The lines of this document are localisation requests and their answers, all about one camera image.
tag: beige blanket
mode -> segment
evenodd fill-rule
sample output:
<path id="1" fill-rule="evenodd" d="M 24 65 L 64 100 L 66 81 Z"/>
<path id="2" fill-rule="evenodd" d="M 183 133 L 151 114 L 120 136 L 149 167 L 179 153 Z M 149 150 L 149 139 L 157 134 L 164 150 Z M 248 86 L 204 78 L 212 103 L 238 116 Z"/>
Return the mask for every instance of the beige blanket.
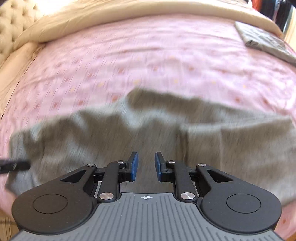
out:
<path id="1" fill-rule="evenodd" d="M 233 19 L 282 37 L 279 27 L 246 4 L 219 0 L 78 0 L 61 12 L 44 16 L 14 43 L 14 49 L 29 41 L 48 42 L 81 29 L 147 15 L 187 13 Z"/>

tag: gray fabric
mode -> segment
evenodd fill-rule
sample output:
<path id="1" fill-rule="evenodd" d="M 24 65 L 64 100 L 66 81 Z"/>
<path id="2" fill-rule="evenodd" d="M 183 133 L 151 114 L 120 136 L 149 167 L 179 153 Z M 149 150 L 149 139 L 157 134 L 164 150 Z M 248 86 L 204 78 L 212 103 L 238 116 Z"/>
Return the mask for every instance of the gray fabric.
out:
<path id="1" fill-rule="evenodd" d="M 249 112 L 200 99 L 133 90 L 99 109 L 40 123 L 15 133 L 11 157 L 32 161 L 10 173 L 7 188 L 20 194 L 88 163 L 105 167 L 139 153 L 134 183 L 121 191 L 172 191 L 157 182 L 155 152 L 188 166 L 206 163 L 273 192 L 296 197 L 296 131 L 289 117 Z"/>
<path id="2" fill-rule="evenodd" d="M 262 50 L 296 67 L 296 56 L 287 50 L 283 40 L 249 24 L 235 22 L 234 26 L 247 47 Z"/>

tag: bed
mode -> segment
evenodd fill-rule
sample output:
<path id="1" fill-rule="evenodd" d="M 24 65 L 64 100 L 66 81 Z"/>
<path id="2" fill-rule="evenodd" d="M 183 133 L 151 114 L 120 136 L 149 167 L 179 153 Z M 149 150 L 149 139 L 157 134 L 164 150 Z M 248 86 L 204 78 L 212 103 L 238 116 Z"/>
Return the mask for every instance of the bed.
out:
<path id="1" fill-rule="evenodd" d="M 1 39 L 1 158 L 9 156 L 14 131 L 114 102 L 135 87 L 296 120 L 296 68 L 247 48 L 234 22 L 283 34 L 243 0 L 79 0 L 41 16 L 20 23 L 9 44 Z M 5 181 L 0 208 L 11 215 L 14 196 Z"/>

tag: crosshair marking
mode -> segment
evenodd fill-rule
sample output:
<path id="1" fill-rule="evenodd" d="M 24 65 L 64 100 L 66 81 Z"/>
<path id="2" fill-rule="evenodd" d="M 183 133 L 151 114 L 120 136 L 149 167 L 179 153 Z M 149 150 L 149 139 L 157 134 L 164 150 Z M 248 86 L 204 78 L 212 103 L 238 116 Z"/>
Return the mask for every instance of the crosshair marking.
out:
<path id="1" fill-rule="evenodd" d="M 145 195 L 144 197 L 142 197 L 142 198 L 144 198 L 144 199 L 147 201 L 147 200 L 149 200 L 149 199 L 152 198 L 152 197 L 150 197 L 149 195 L 146 194 L 146 195 Z"/>

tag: metal rivet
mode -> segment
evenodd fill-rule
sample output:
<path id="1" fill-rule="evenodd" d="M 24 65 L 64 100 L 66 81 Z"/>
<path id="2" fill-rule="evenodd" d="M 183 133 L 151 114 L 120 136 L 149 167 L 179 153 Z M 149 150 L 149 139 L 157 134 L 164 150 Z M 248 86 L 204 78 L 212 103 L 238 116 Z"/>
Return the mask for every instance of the metal rivet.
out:
<path id="1" fill-rule="evenodd" d="M 114 197 L 114 195 L 110 192 L 103 192 L 100 194 L 99 198 L 103 200 L 110 200 Z"/>
<path id="2" fill-rule="evenodd" d="M 185 200 L 191 200 L 195 198 L 195 195 L 191 192 L 183 192 L 181 194 L 181 198 L 185 199 Z"/>

